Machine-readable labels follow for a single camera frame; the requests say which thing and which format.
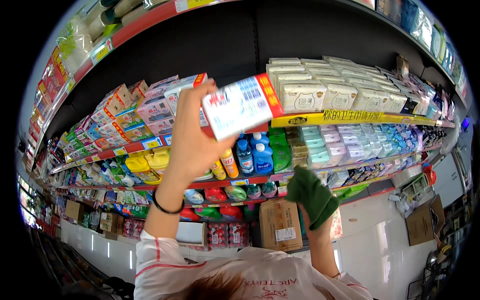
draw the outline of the blue detergent bottle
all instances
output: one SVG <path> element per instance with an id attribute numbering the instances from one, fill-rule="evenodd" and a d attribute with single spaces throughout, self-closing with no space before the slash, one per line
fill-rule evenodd
<path id="1" fill-rule="evenodd" d="M 247 140 L 241 139 L 237 142 L 237 156 L 239 157 L 240 169 L 245 177 L 253 175 L 252 149 L 248 146 Z"/>
<path id="2" fill-rule="evenodd" d="M 259 174 L 270 173 L 273 170 L 273 150 L 269 146 L 258 143 L 252 151 L 255 172 Z"/>
<path id="3" fill-rule="evenodd" d="M 254 132 L 253 137 L 250 139 L 250 145 L 252 145 L 252 148 L 255 148 L 255 145 L 257 144 L 264 144 L 265 146 L 268 146 L 269 143 L 270 139 L 261 132 Z"/>

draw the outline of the hair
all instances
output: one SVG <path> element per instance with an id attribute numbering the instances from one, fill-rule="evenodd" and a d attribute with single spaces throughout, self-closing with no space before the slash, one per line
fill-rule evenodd
<path id="1" fill-rule="evenodd" d="M 236 274 L 230 279 L 223 272 L 217 272 L 212 277 L 204 277 L 192 282 L 186 289 L 171 294 L 163 300 L 240 300 L 243 296 L 243 277 Z"/>

